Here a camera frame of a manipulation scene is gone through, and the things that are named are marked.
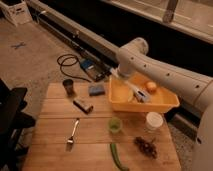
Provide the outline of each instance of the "white container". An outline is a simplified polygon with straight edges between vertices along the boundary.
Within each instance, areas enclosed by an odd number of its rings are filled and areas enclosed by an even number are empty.
[[[24,24],[32,21],[32,16],[28,10],[26,2],[21,2],[15,5],[8,6],[0,0],[0,8],[5,18],[14,24],[16,27],[19,24]]]
[[[162,126],[163,117],[157,112],[149,112],[146,115],[146,128],[148,131],[155,131]]]

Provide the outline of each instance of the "gray floor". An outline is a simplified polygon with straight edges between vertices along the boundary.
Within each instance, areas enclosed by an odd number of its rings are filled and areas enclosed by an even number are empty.
[[[61,82],[66,78],[60,73],[57,57],[75,52],[35,22],[15,27],[5,19],[0,19],[0,42],[0,77],[10,88],[28,88],[26,100],[29,104],[25,111],[36,118],[48,84]],[[18,49],[12,47],[20,42],[26,45]],[[77,65],[69,68],[67,72],[86,77]],[[169,128],[182,170],[188,171],[194,144],[189,137],[195,135],[196,128],[178,115],[169,123]],[[23,136],[21,141],[24,145],[29,145],[32,129],[26,132],[28,134]]]

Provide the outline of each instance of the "fork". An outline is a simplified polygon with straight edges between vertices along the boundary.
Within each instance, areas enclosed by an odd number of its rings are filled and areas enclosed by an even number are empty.
[[[75,131],[76,131],[76,128],[77,128],[77,126],[78,126],[79,121],[80,121],[80,119],[79,119],[79,118],[76,118],[75,125],[74,125],[73,131],[72,131],[72,135],[71,135],[71,137],[67,140],[67,144],[69,144],[71,147],[72,147],[73,144],[74,144],[74,135],[75,135]]]

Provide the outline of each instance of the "small green cup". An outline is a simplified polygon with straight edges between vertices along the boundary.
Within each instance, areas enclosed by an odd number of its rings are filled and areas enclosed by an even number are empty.
[[[113,134],[118,133],[123,127],[122,120],[118,117],[112,117],[108,122],[108,127],[109,131]]]

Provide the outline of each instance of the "white cup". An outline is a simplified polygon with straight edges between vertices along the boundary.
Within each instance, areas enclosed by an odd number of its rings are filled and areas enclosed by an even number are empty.
[[[149,112],[146,115],[146,128],[153,132],[163,124],[163,117],[157,112]]]

